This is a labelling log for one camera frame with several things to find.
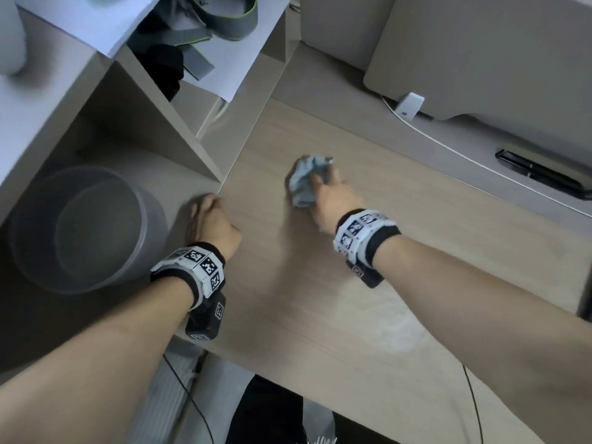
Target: white paper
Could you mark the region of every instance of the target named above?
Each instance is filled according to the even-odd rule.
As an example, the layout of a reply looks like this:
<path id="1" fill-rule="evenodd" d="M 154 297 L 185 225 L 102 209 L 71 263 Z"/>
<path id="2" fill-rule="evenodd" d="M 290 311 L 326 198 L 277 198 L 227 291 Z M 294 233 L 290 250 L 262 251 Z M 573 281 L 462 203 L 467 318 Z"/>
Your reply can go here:
<path id="1" fill-rule="evenodd" d="M 231 41 L 214 36 L 195 45 L 216 68 L 197 81 L 185 71 L 185 81 L 232 101 L 234 94 L 263 48 L 267 37 L 275 27 L 290 0 L 257 0 L 259 22 L 245 39 Z"/>
<path id="2" fill-rule="evenodd" d="M 15 0 L 57 28 L 114 57 L 158 0 Z"/>

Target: cleaning cloth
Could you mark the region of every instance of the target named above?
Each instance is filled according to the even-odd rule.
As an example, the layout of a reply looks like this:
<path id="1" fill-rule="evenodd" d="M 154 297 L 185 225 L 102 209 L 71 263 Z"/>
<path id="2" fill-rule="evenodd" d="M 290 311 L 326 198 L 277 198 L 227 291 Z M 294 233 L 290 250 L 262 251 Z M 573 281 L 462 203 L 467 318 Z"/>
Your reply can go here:
<path id="1" fill-rule="evenodd" d="M 296 207 L 309 207 L 317 200 L 308 179 L 311 173 L 322 177 L 328 183 L 327 167 L 333 163 L 333 157 L 307 156 L 296 163 L 296 168 L 288 181 L 288 189 L 292 194 L 292 204 Z"/>

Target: wood grain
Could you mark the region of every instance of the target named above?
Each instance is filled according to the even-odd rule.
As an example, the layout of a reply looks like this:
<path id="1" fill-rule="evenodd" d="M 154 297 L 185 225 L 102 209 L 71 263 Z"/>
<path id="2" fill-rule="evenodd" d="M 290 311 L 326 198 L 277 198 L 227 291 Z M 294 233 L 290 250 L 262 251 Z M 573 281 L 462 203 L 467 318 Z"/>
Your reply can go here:
<path id="1" fill-rule="evenodd" d="M 220 192 L 244 241 L 206 348 L 402 444 L 477 443 L 460 363 L 387 283 L 364 287 L 309 212 L 286 200 L 284 178 L 303 154 L 334 156 L 408 236 L 572 312 L 592 243 L 278 101 L 263 111 Z M 473 381 L 488 443 L 540 442 Z"/>

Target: hand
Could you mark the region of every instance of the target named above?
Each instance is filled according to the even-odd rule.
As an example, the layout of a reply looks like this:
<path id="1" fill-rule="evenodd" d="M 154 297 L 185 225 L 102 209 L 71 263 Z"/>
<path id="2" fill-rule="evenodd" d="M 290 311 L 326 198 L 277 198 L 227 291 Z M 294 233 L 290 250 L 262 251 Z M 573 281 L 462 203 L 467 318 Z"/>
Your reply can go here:
<path id="1" fill-rule="evenodd" d="M 191 223 L 187 231 L 189 243 L 205 241 L 218 248 L 228 261 L 239 248 L 243 236 L 226 216 L 224 200 L 213 193 L 204 196 L 199 208 L 191 207 Z"/>
<path id="2" fill-rule="evenodd" d="M 328 234 L 335 235 L 337 223 L 347 213 L 364 209 L 364 200 L 354 193 L 351 186 L 339 178 L 339 170 L 334 165 L 327 168 L 329 183 L 325 185 L 321 176 L 311 174 L 310 186 L 317 201 L 311 210 L 314 220 Z"/>

